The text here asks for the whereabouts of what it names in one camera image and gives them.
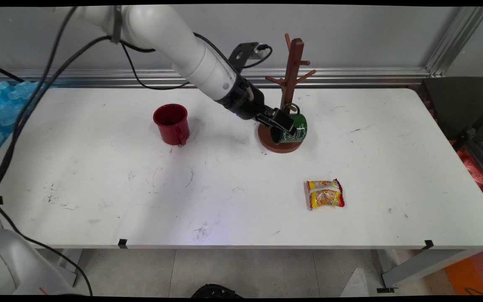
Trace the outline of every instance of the snack package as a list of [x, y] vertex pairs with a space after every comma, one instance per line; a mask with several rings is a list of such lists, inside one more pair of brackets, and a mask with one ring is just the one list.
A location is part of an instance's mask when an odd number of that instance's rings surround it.
[[344, 206], [342, 187], [336, 178], [331, 182], [327, 180], [307, 181], [307, 187], [309, 188], [311, 210], [320, 205]]

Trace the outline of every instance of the tiled floor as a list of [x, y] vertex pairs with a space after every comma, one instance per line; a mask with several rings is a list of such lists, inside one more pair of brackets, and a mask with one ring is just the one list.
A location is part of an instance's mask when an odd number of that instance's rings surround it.
[[[398, 251], [401, 261], [412, 254]], [[191, 297], [216, 283], [244, 298], [338, 297], [356, 268], [364, 268], [370, 296], [455, 294], [444, 270], [376, 294], [383, 285], [374, 250], [89, 249], [79, 265], [95, 296]], [[75, 289], [88, 294], [81, 276]]]

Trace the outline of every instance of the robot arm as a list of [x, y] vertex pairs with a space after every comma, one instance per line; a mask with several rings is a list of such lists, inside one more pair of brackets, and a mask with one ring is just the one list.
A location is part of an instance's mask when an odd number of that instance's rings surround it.
[[[66, 13], [69, 9], [53, 8], [57, 13]], [[264, 105], [262, 92], [239, 76], [203, 40], [196, 38], [169, 5], [122, 5], [121, 13], [121, 40], [161, 52], [178, 74], [239, 118], [254, 119], [290, 134], [295, 132], [293, 120], [279, 109]], [[113, 6], [79, 6], [75, 16], [113, 36]]]

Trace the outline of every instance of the table leg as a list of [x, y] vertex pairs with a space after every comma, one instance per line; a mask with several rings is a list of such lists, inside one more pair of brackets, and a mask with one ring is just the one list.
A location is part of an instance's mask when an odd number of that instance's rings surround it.
[[[72, 260], [75, 264], [78, 263], [79, 258], [81, 257], [83, 249], [63, 249], [61, 254], [67, 256], [70, 260]], [[75, 266], [67, 262], [64, 258], [60, 257], [57, 265], [55, 268], [59, 270], [59, 272], [63, 275], [65, 280], [70, 284], [70, 286], [74, 286], [75, 279], [77, 278], [77, 274], [75, 273]]]
[[388, 271], [385, 271], [384, 268], [383, 283], [385, 287], [399, 287], [401, 284], [435, 273], [481, 251], [470, 249], [427, 249]]

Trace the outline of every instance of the white table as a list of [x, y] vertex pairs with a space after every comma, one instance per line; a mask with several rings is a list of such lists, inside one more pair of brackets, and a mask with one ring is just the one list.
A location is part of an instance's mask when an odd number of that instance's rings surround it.
[[[279, 105], [280, 90], [262, 91]], [[483, 194], [414, 91], [298, 89], [294, 102], [307, 138], [275, 154], [255, 121], [196, 89], [50, 89], [17, 143], [2, 208], [54, 248], [126, 239], [128, 248], [385, 250], [431, 240], [421, 255], [453, 251], [441, 256], [451, 262], [483, 249]], [[184, 147], [163, 143], [153, 123], [168, 103], [188, 110]], [[333, 178], [345, 207], [311, 211], [305, 181]], [[408, 262], [386, 274], [402, 276]], [[404, 279], [388, 276], [387, 286]]]

